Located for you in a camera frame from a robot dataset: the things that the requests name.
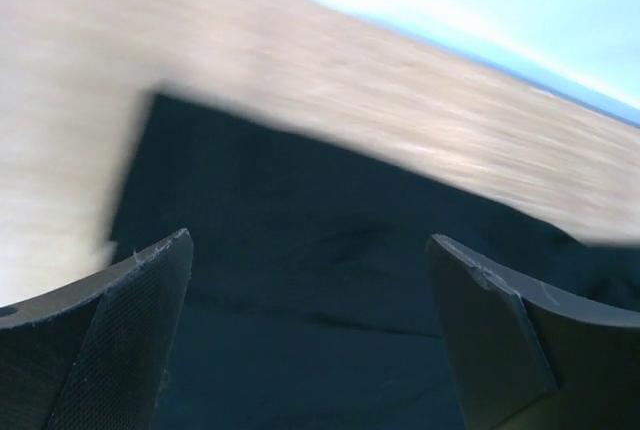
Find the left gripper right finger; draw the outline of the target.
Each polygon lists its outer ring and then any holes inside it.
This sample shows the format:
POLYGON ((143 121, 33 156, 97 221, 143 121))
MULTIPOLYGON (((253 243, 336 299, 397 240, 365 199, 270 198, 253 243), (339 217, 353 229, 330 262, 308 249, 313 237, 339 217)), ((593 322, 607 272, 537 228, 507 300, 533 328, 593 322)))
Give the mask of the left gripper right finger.
POLYGON ((426 248, 468 429, 639 427, 639 315, 434 235, 426 248))

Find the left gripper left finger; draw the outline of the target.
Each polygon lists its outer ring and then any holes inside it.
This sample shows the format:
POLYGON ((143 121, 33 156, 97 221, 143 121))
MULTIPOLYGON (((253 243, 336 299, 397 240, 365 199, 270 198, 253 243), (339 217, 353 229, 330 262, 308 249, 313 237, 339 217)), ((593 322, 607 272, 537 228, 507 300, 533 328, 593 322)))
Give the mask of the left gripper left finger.
POLYGON ((147 429, 193 259, 181 229, 133 256, 1 309, 1 426, 147 429))

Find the black t shirt blue logo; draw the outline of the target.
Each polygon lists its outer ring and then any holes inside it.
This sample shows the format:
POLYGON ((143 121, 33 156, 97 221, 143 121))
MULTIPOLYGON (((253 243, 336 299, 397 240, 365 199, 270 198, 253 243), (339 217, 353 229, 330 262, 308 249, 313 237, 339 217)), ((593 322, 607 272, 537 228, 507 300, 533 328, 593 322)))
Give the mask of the black t shirt blue logo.
POLYGON ((637 246, 587 245, 507 205, 228 106, 166 91, 110 238, 174 231, 191 281, 157 429, 459 429, 425 247, 447 235, 566 291, 635 310, 637 246))

